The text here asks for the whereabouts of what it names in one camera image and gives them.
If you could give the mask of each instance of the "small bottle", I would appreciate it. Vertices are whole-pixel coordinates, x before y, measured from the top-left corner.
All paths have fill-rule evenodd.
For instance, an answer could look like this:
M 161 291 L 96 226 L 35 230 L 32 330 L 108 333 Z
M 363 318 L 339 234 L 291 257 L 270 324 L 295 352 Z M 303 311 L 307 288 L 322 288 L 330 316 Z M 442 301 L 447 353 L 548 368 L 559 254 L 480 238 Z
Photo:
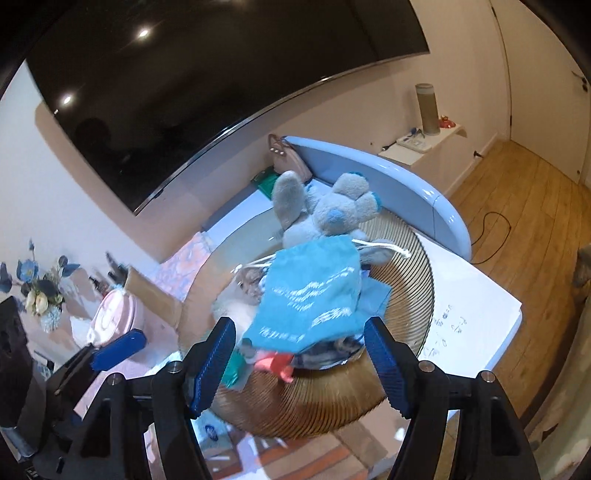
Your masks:
M 90 280 L 95 290 L 100 293 L 103 298 L 105 298 L 111 290 L 111 286 L 105 281 L 97 280 L 94 277 L 88 277 L 88 280 Z
M 109 252 L 106 253 L 106 258 L 109 266 L 111 267 L 109 277 L 113 280 L 113 282 L 115 282 L 116 285 L 125 285 L 127 276 L 129 275 L 127 268 L 123 264 L 117 263 Z

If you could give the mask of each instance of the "blue flower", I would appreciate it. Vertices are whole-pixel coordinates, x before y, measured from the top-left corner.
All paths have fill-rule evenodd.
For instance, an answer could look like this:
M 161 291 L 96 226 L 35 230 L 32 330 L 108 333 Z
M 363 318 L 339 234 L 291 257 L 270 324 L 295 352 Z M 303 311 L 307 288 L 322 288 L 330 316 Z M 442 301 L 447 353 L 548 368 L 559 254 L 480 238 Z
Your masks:
M 17 266 L 17 277 L 20 281 L 25 283 L 33 281 L 33 279 L 37 278 L 37 274 L 39 273 L 39 265 L 37 262 L 33 260 L 25 260 L 24 262 L 19 262 Z
M 12 277 L 8 273 L 6 263 L 0 263 L 0 291 L 8 293 L 12 289 Z

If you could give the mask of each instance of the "stuffed toy mouse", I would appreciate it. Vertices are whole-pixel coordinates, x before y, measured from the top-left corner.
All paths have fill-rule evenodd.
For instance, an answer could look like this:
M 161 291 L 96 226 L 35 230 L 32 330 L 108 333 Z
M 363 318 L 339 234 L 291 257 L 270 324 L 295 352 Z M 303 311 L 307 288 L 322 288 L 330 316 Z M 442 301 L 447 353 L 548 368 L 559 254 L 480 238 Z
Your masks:
M 314 186 L 304 187 L 297 173 L 286 171 L 275 183 L 272 201 L 284 230 L 284 248 L 333 235 L 369 241 L 359 224 L 374 218 L 381 208 L 379 197 L 370 192 L 361 173 L 343 173 L 331 191 L 322 195 Z M 383 239 L 374 241 L 391 243 Z M 362 264 L 378 265 L 388 262 L 394 253 L 387 248 L 370 247 L 361 249 L 360 254 Z

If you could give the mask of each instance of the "door handle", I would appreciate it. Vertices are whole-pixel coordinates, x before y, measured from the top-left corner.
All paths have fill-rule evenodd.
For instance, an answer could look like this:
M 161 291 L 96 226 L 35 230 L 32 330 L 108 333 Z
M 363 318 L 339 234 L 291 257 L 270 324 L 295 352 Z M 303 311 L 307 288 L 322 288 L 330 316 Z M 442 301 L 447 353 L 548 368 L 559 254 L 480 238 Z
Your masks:
M 587 79 L 583 75 L 579 75 L 574 70 L 571 70 L 571 72 L 573 73 L 574 76 L 576 76 L 578 79 L 580 79 L 581 82 L 583 82 L 583 90 L 585 92 L 588 92 L 589 91 L 589 82 L 587 81 Z

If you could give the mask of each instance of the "green item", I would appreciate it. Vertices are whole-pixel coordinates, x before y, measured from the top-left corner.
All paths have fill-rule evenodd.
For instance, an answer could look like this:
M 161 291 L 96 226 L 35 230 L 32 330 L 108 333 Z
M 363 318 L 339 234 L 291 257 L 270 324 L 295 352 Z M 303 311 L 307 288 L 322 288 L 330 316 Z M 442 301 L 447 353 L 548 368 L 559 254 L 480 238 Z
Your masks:
M 275 172 L 273 167 L 269 167 L 257 174 L 256 177 L 252 179 L 252 182 L 256 185 L 257 189 L 263 192 L 265 197 L 271 200 L 273 187 L 278 178 L 279 174 Z
M 227 388 L 232 387 L 240 379 L 245 367 L 244 357 L 234 350 L 228 360 L 226 371 L 222 375 L 222 384 Z

